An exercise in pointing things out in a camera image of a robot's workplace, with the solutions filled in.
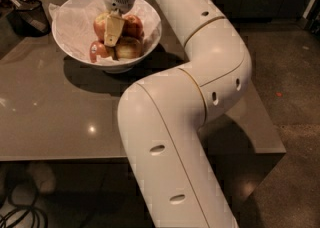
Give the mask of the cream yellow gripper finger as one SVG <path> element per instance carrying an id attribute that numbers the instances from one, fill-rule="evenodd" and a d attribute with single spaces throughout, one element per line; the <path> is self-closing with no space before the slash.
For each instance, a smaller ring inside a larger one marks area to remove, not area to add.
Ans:
<path id="1" fill-rule="evenodd" d="M 111 11 L 105 18 L 104 44 L 114 47 L 122 35 L 125 20 L 119 10 Z"/>

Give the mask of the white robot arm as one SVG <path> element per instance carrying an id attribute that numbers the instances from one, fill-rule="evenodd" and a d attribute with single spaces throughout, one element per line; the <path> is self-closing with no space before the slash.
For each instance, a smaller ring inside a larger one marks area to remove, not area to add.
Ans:
<path id="1" fill-rule="evenodd" d="M 104 0 L 128 11 L 132 3 Z M 239 228 L 198 137 L 251 79 L 248 49 L 211 0 L 155 0 L 187 62 L 133 83 L 118 105 L 127 158 L 156 228 Z"/>

